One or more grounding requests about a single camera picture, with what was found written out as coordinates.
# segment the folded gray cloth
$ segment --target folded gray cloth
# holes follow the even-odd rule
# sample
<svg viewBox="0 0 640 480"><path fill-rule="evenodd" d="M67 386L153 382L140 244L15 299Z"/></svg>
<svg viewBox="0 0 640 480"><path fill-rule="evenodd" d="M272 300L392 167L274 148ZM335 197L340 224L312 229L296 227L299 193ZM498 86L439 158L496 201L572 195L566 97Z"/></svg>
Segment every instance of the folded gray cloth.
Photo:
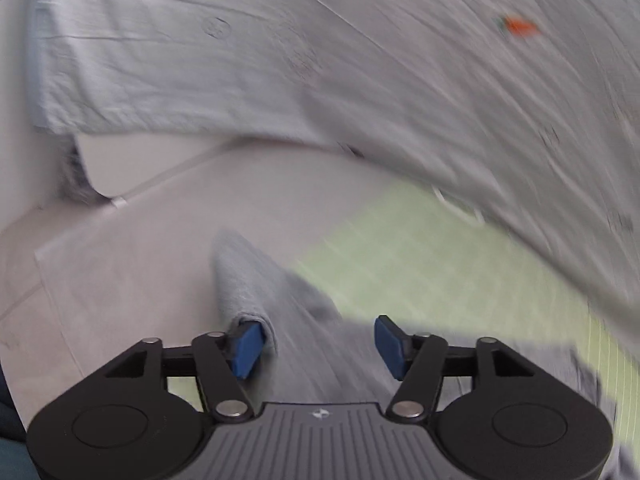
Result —
<svg viewBox="0 0 640 480"><path fill-rule="evenodd" d="M343 319L332 300L300 276L281 268L235 232L217 239L213 267L225 326L259 321L267 343L245 384L256 406L294 403L378 402L386 408L399 382L378 355L373 323ZM392 306L387 312L393 316ZM408 333L425 332L404 327ZM474 346L475 338L442 334L450 344ZM571 346L508 344L597 405L613 425L616 405ZM444 381L439 409L471 390L469 378ZM631 453L614 446L602 478L638 480Z"/></svg>

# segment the white wall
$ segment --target white wall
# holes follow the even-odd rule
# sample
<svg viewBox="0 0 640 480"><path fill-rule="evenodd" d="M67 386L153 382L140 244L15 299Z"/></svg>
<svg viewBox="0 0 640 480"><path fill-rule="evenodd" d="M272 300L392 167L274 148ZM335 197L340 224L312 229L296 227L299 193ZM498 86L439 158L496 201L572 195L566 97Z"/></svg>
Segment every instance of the white wall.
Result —
<svg viewBox="0 0 640 480"><path fill-rule="evenodd" d="M0 0L0 232L58 190L55 139L27 114L24 38L28 0Z"/></svg>

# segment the gray cloth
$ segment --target gray cloth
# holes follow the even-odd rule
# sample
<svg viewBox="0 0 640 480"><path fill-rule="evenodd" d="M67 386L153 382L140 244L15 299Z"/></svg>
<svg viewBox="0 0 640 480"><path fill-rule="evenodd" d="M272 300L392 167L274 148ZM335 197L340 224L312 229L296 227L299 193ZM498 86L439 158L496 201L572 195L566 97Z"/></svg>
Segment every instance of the gray cloth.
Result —
<svg viewBox="0 0 640 480"><path fill-rule="evenodd" d="M640 356L639 16L640 0L38 0L31 95L58 134L353 146L507 224Z"/></svg>
<svg viewBox="0 0 640 480"><path fill-rule="evenodd" d="M376 351L372 324L343 319L329 297L235 232L218 237L213 267L222 321L233 327L257 320L266 334L257 373L246 385L253 403L374 401L388 405L399 382ZM468 336L445 337L453 345L474 346L475 340ZM615 403L603 394L598 378L573 348L508 344L597 405L613 424ZM469 378L445 380L439 409L469 391ZM602 477L640 478L631 453L618 444Z"/></svg>

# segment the ribbed gray panel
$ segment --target ribbed gray panel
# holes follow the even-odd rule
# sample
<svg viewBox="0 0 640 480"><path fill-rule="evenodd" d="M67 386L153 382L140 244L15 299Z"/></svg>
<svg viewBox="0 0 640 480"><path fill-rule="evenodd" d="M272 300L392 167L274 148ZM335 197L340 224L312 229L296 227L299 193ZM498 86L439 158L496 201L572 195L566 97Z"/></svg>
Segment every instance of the ribbed gray panel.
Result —
<svg viewBox="0 0 640 480"><path fill-rule="evenodd" d="M394 424L375 404L267 404L216 430L174 480L466 480L423 428Z"/></svg>

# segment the yellow-green striped surface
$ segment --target yellow-green striped surface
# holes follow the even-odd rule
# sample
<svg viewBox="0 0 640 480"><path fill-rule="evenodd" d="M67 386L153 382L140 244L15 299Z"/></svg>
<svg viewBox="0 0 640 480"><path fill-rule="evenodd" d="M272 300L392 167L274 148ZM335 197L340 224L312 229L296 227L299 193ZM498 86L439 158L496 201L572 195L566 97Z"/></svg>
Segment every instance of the yellow-green striped surface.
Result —
<svg viewBox="0 0 640 480"><path fill-rule="evenodd" d="M430 191L401 182L296 270L351 317L575 344L617 400L616 434L640 462L636 364L583 295L505 231L463 221Z"/></svg>

